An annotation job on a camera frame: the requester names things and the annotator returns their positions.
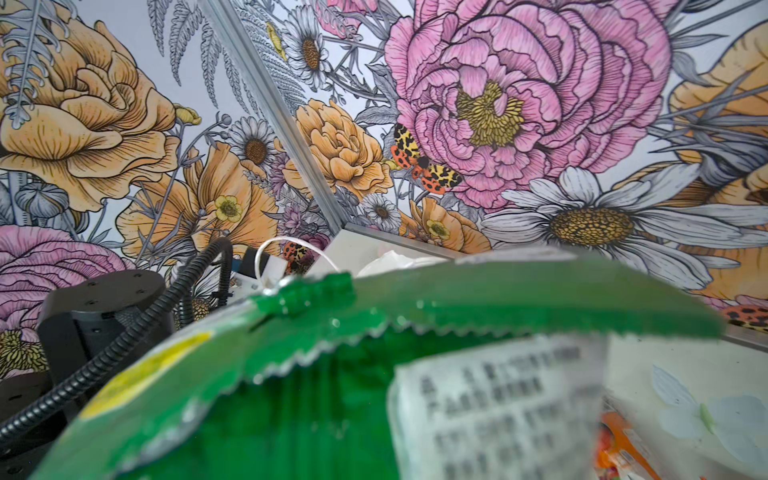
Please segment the small green snack packet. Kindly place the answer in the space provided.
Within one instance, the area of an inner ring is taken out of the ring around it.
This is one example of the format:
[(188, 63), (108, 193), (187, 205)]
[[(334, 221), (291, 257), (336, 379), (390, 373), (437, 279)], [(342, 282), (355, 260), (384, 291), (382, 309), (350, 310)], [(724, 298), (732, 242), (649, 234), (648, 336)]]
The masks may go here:
[(611, 335), (723, 329), (663, 281), (556, 247), (296, 280), (115, 376), (34, 477), (582, 479)]

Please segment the white printed paper bag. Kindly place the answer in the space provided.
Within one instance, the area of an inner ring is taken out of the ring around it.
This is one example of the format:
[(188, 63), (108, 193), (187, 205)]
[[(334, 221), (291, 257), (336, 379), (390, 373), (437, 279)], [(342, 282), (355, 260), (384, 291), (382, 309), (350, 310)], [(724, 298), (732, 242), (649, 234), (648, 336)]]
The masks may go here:
[[(259, 247), (256, 261), (260, 260), (267, 246), (282, 242), (304, 245), (320, 256), (320, 259), (308, 270), (310, 277), (319, 277), (331, 272), (349, 272), (353, 276), (358, 276), (372, 263), (378, 266), (417, 268), (443, 261), (453, 261), (464, 256), (461, 252), (347, 223), (324, 250), (297, 237), (277, 236), (266, 240)], [(375, 273), (380, 269), (378, 266), (375, 268)]]

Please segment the orange snack packet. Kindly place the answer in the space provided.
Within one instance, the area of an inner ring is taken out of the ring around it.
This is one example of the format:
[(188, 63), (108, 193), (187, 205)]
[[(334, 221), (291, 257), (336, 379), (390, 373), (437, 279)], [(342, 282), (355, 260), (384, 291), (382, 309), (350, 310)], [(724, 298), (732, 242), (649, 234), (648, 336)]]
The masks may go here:
[(594, 473), (600, 480), (663, 478), (632, 425), (615, 410), (602, 413)]

